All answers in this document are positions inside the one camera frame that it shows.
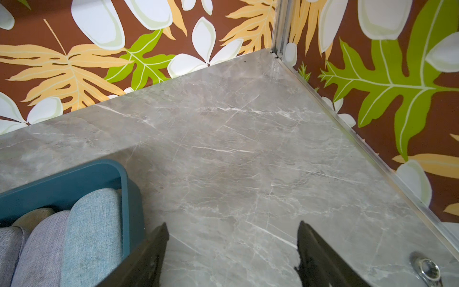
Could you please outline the tan fabric glasses case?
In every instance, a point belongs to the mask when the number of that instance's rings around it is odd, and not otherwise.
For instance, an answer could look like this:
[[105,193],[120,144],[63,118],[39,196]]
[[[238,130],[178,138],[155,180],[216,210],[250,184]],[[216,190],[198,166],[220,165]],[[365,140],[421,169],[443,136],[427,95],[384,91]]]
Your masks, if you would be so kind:
[[51,208],[39,208],[22,215],[14,223],[13,227],[21,227],[31,233],[43,220],[55,213]]

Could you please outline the lilac glasses case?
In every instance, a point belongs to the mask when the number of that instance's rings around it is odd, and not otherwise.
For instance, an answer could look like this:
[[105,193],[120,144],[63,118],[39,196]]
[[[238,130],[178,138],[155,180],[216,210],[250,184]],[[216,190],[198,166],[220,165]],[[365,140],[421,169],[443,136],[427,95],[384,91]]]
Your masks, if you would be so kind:
[[1,228],[1,286],[10,287],[30,232],[19,226]]
[[20,255],[12,287],[58,287],[70,212],[64,210],[41,221]]

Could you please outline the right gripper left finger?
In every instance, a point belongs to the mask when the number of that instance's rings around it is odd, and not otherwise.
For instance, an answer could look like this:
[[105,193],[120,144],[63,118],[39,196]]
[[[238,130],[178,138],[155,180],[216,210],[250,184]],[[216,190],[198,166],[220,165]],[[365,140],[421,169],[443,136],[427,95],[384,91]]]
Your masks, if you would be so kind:
[[134,249],[130,224],[122,223],[123,251],[129,255],[99,282],[100,287],[159,287],[162,266],[169,241],[167,224],[156,227]]

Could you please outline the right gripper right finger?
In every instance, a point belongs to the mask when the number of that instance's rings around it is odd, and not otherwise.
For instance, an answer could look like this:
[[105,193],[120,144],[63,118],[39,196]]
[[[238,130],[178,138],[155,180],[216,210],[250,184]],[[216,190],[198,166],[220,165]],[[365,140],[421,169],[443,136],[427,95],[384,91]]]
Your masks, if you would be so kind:
[[300,264],[295,271],[304,287],[368,287],[315,229],[300,222],[297,232]]

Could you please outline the light blue glasses case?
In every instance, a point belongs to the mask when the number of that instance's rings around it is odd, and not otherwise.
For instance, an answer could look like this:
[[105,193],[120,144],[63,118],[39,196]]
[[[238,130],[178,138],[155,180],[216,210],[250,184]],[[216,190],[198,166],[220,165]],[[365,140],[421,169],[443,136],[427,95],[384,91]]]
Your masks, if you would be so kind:
[[83,196],[69,213],[60,285],[95,287],[122,258],[119,193],[103,188]]

